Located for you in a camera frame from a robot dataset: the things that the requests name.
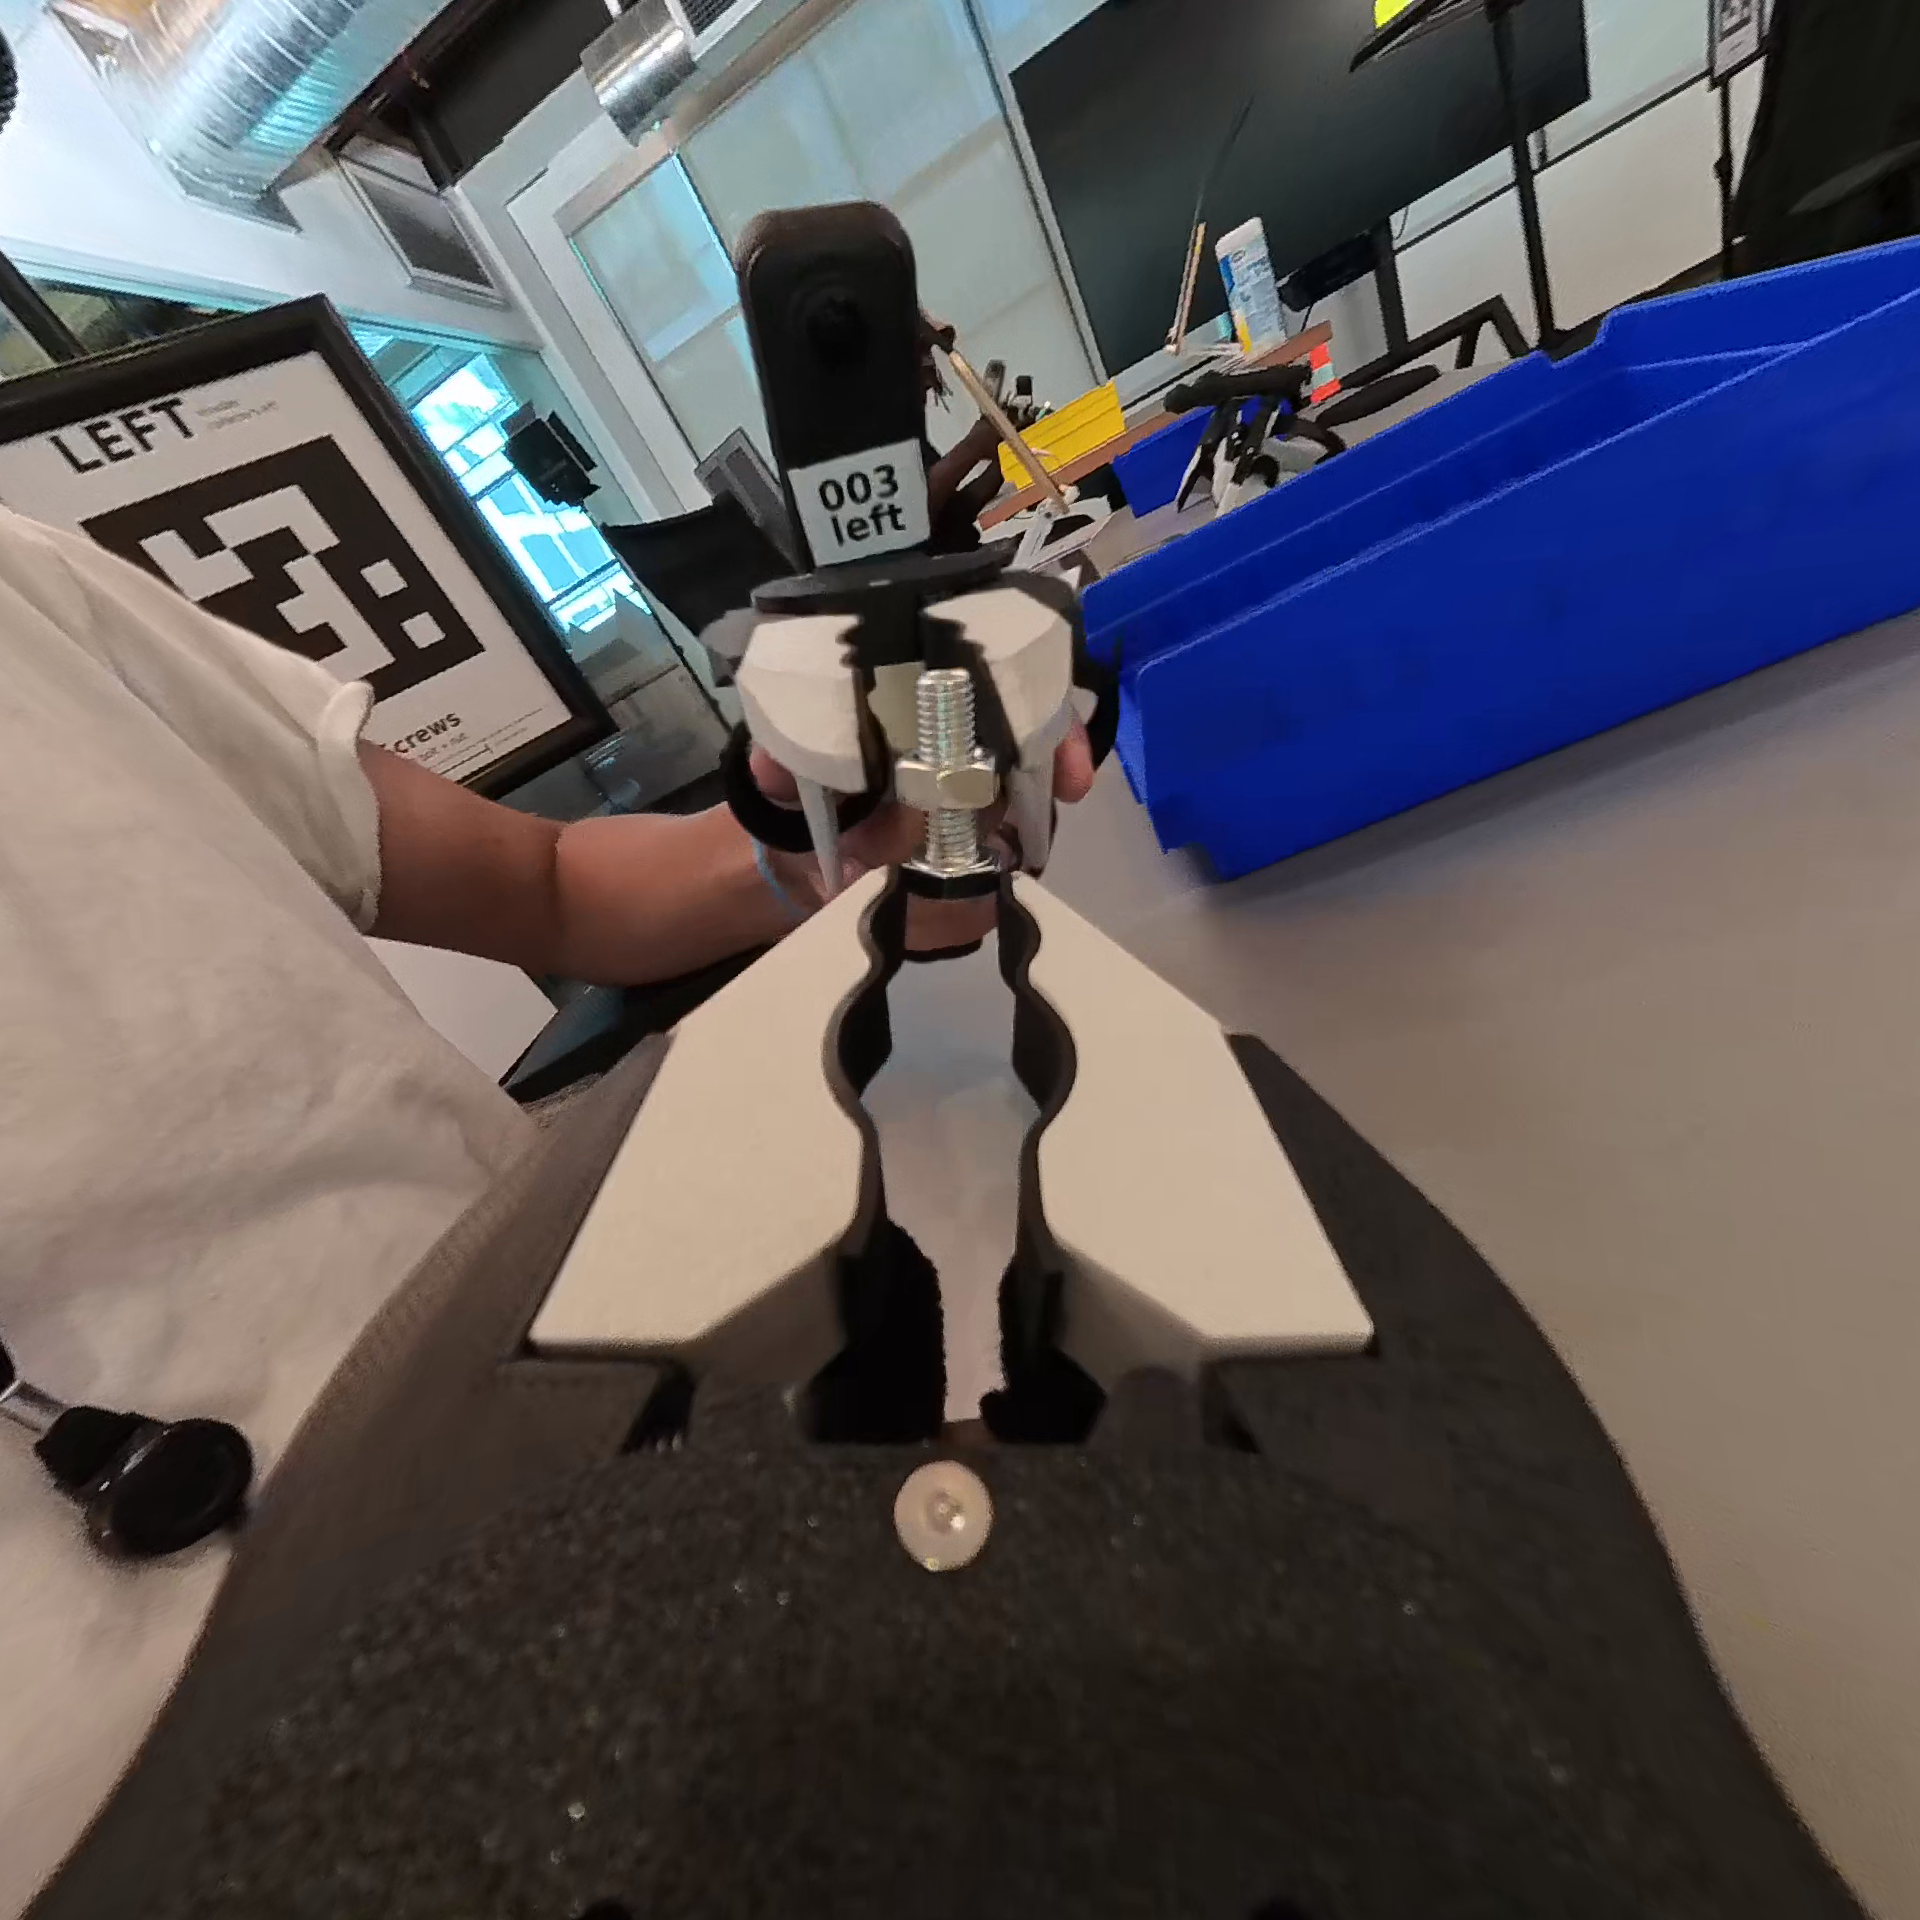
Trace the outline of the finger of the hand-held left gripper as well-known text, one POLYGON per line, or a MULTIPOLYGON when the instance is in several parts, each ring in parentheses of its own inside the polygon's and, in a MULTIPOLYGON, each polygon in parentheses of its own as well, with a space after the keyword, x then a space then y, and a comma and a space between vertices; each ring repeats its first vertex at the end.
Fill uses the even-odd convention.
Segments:
POLYGON ((855 613, 746 613, 732 664, 757 748, 794 781, 828 898, 845 888, 842 807, 871 795, 874 729, 855 613))
POLYGON ((1057 759, 1076 723, 1084 622, 1073 587, 987 587, 937 601, 938 664, 967 667, 978 744, 998 777, 1020 869, 1044 874, 1057 759))

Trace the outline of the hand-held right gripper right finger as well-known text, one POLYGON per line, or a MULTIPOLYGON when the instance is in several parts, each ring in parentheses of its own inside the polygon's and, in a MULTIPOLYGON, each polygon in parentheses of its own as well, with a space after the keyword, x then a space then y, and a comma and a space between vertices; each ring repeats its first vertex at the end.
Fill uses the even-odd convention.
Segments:
POLYGON ((1030 877, 1003 889, 1020 1141, 1006 1369, 1089 1377, 1374 1339, 1227 1030, 1030 877))

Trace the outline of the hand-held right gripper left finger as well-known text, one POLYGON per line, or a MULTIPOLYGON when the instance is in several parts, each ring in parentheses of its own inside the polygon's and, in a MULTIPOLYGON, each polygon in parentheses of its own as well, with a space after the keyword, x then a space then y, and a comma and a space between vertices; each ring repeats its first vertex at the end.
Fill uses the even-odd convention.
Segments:
POLYGON ((837 1268, 877 1195, 841 1039, 895 901, 893 877, 864 877, 675 1026, 532 1354, 818 1373, 845 1349, 837 1268))

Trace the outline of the steel hex bolt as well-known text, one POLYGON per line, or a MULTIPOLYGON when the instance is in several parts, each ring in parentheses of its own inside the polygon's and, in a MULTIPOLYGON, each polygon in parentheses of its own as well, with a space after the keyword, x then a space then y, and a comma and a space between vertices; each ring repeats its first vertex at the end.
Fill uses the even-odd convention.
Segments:
MULTIPOLYGON (((976 737, 976 688, 964 667, 930 667, 922 673, 915 711, 917 740, 907 756, 959 760, 976 750, 990 754, 976 737)), ((987 849, 980 825, 980 819, 992 811, 995 805, 982 811, 934 814, 905 805, 922 819, 917 850, 903 868, 905 883, 915 895, 949 901, 982 899, 997 893, 1002 868, 995 852, 987 849)))

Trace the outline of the blue plastic bin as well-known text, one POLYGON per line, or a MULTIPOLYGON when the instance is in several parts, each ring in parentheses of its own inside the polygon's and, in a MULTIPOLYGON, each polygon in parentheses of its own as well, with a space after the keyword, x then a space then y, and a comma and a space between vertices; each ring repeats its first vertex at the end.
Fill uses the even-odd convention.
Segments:
POLYGON ((1120 494, 1136 517, 1173 503, 1207 434, 1211 415, 1211 408, 1168 415, 1151 434, 1113 457, 1120 494))
POLYGON ((1616 310, 1084 594, 1167 850, 1244 877, 1919 601, 1919 245, 1616 310))

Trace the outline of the person's left forearm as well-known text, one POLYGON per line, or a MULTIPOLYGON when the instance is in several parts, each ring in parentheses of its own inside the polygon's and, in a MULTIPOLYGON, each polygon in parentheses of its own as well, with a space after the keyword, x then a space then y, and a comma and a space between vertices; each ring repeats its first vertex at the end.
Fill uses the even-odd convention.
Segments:
POLYGON ((366 746, 378 938, 597 987, 646 987, 757 933, 750 834, 729 807, 557 825, 366 746))

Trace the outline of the grey desk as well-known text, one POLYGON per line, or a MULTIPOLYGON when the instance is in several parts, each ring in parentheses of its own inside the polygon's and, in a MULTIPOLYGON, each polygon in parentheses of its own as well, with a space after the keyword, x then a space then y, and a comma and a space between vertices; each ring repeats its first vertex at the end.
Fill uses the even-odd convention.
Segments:
POLYGON ((1235 883, 1048 885, 1257 1032, 1583 1384, 1827 1856, 1915 1915, 1915 615, 1235 883))

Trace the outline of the person's left hand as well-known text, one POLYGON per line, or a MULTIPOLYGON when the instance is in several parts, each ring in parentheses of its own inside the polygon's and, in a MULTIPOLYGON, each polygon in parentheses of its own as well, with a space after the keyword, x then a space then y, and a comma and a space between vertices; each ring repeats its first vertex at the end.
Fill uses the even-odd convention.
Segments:
MULTIPOLYGON (((1052 798, 1054 804, 1079 804, 1092 792, 1096 760, 1092 754, 1089 732, 1076 716, 1068 721, 1065 735, 1052 759, 1052 798)), ((828 883, 810 849, 801 852, 775 850, 775 859, 785 872, 791 891, 808 906, 814 916, 837 891, 851 888, 871 872, 900 868, 913 857, 919 843, 922 819, 900 801, 879 804, 877 809, 837 836, 841 881, 828 883)), ((787 937, 788 928, 761 879, 757 877, 751 854, 751 889, 750 906, 754 909, 757 933, 751 942, 768 942, 787 937)), ((962 948, 982 942, 997 922, 997 905, 992 898, 982 899, 923 899, 910 898, 907 912, 907 949, 910 953, 951 955, 962 948)))

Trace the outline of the wooden rod on white base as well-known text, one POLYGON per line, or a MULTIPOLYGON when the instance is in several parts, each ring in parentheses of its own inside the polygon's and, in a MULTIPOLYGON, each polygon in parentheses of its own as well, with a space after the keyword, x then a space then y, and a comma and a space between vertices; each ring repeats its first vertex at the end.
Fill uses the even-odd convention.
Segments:
POLYGON ((1003 474, 998 449, 1012 447, 1017 459, 1030 471, 1030 479, 1041 487, 1048 507, 1065 515, 1073 510, 1073 491, 1047 473, 1040 449, 1033 445, 1026 420, 995 400, 987 381, 974 371, 974 362, 955 347, 955 330, 942 319, 922 316, 919 369, 926 397, 945 397, 945 371, 953 371, 980 406, 974 428, 947 454, 937 454, 929 467, 930 528, 942 535, 978 517, 1002 491, 1003 474))

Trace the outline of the black office chair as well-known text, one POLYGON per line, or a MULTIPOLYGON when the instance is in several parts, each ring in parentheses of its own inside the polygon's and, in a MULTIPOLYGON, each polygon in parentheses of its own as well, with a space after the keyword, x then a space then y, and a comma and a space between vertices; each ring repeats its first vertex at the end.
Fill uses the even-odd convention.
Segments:
POLYGON ((751 435, 737 428, 696 469, 707 504, 681 515, 597 522, 640 594, 693 673, 719 725, 739 721, 732 667, 715 664, 703 633, 747 609, 757 588, 804 564, 785 491, 751 435))

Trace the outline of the yellow plastic bin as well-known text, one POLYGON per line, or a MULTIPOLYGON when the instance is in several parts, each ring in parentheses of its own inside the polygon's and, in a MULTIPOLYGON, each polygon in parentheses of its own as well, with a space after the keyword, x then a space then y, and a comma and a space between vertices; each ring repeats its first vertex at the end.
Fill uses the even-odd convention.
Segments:
POLYGON ((1020 441, 1048 471, 1059 471, 1125 431, 1125 411, 1117 381, 1073 397, 1065 406, 1048 406, 1020 426, 1020 441))

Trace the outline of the black hanging speaker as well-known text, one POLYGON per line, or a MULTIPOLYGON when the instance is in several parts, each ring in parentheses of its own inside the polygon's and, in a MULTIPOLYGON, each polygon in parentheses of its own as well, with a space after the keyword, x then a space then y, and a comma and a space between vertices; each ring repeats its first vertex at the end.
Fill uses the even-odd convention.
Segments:
POLYGON ((527 403, 500 429, 509 467, 544 503, 565 510, 589 504, 599 469, 559 415, 527 403))

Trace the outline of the black and white gripper tool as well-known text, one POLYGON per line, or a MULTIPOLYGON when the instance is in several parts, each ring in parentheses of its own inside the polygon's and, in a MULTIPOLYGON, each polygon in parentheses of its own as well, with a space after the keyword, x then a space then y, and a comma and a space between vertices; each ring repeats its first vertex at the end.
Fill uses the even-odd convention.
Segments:
POLYGON ((1348 450, 1338 429, 1308 418, 1315 367, 1206 371, 1164 397, 1171 415, 1206 413, 1207 426, 1171 500, 1178 513, 1206 491, 1224 515, 1348 450))

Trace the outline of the white wipes canister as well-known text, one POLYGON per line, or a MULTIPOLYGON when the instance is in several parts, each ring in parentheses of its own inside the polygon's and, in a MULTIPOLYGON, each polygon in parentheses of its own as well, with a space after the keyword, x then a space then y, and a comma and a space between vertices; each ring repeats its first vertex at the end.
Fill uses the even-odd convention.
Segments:
POLYGON ((1238 353, 1252 361, 1280 347, 1288 337, 1286 310, 1260 216, 1224 230, 1214 258, 1238 353))

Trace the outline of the large black television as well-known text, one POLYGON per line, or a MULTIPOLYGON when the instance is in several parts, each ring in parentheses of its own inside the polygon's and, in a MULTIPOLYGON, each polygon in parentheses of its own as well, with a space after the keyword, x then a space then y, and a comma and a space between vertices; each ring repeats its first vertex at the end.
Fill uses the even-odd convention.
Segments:
POLYGON ((1485 4, 1354 67, 1372 33, 1372 4, 1096 4, 1006 68, 1103 373, 1164 347, 1195 223, 1258 219, 1286 278, 1508 151, 1485 4))

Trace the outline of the framed left tag sign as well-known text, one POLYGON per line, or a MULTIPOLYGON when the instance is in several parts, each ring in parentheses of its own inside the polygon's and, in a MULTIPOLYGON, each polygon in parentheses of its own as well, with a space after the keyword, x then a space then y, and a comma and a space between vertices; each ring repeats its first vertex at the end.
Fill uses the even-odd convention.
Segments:
POLYGON ((490 798, 613 739, 502 540, 325 298, 5 379, 3 494, 372 696, 490 798))

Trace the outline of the person's white shirt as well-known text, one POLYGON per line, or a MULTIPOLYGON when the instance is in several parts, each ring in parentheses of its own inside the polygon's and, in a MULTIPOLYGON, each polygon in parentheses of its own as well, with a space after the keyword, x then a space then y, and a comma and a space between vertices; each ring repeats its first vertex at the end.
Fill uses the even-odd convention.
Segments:
POLYGON ((369 706, 5 513, 5 1339, 260 1479, 536 1134, 372 951, 369 706))

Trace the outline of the dark cloth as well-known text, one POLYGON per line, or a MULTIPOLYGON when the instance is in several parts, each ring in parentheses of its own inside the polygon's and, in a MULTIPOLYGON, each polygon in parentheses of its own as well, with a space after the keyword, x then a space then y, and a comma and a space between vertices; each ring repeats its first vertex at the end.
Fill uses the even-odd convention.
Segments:
POLYGON ((1734 199, 1734 273, 1919 231, 1919 6, 1778 3, 1734 199))

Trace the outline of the silver air duct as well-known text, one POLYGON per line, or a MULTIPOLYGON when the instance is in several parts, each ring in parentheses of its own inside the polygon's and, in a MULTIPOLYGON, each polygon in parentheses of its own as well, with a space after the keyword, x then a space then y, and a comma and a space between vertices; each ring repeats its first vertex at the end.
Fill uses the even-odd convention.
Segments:
POLYGON ((608 116, 646 116, 699 70, 699 34, 681 3, 611 4, 611 13, 582 48, 582 72, 608 116))
POLYGON ((164 3, 140 19, 128 78, 143 137, 178 185, 251 203, 312 141, 300 85, 322 76, 353 3, 164 3))

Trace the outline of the wall vent grille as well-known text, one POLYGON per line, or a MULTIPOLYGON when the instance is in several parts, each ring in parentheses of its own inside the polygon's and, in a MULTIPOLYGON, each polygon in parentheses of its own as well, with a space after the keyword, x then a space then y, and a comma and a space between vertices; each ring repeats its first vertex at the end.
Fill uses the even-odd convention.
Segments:
POLYGON ((493 310, 509 304, 464 214, 411 145, 362 134, 333 158, 408 285, 493 310))

